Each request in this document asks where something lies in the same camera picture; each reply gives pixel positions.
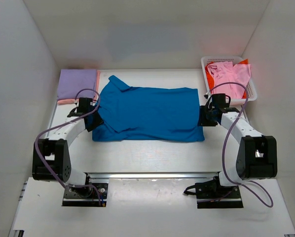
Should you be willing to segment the blue polo t-shirt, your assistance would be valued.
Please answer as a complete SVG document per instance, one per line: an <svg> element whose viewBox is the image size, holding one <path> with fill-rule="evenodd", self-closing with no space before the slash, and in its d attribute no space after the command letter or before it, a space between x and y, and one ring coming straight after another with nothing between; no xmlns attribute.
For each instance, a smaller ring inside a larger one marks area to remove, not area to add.
<svg viewBox="0 0 295 237"><path fill-rule="evenodd" d="M116 76L100 93L104 123L92 131L95 142L165 140L202 142L200 103L194 88L133 87Z"/></svg>

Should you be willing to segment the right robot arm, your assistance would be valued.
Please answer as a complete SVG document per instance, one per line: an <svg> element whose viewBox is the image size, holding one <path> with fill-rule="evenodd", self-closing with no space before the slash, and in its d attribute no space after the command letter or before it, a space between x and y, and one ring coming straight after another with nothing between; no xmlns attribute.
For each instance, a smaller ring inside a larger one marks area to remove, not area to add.
<svg viewBox="0 0 295 237"><path fill-rule="evenodd" d="M231 98L225 94L205 96L208 101L200 107L198 125L221 125L227 130L222 147L222 171L218 181L211 185L211 193L221 198L229 186L242 185L247 181L274 178L278 172L277 142L273 136L265 136L241 118L237 108L230 107ZM234 165L226 168L225 149L232 136L239 144Z"/></svg>

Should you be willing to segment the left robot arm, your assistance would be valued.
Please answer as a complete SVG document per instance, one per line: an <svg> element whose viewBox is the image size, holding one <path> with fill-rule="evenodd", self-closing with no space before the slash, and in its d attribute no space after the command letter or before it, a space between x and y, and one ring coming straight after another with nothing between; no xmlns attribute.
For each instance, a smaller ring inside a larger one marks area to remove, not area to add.
<svg viewBox="0 0 295 237"><path fill-rule="evenodd" d="M64 188L75 189L81 196L92 193L93 184L87 173L72 168L69 147L84 131L91 132L104 124L98 113L99 102L80 98L77 107L67 115L64 124L46 130L34 141L32 177L40 181L57 181Z"/></svg>

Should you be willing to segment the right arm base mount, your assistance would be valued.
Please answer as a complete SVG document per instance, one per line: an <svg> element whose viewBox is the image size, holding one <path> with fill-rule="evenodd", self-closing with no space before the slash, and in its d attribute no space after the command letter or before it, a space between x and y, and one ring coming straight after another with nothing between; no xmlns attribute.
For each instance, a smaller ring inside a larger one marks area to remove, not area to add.
<svg viewBox="0 0 295 237"><path fill-rule="evenodd" d="M198 209L234 209L243 208L238 186L224 187L218 177L203 183L195 183L187 187L186 196L196 196Z"/></svg>

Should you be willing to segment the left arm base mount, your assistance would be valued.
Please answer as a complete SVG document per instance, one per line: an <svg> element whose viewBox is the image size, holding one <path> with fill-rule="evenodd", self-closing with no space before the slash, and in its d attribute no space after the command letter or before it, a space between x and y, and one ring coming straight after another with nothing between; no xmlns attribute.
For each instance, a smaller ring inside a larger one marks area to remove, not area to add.
<svg viewBox="0 0 295 237"><path fill-rule="evenodd" d="M62 206L65 207L106 207L109 189L109 179L90 176L87 184L95 186L99 192L97 195L93 187L75 188L66 187L63 194Z"/></svg>

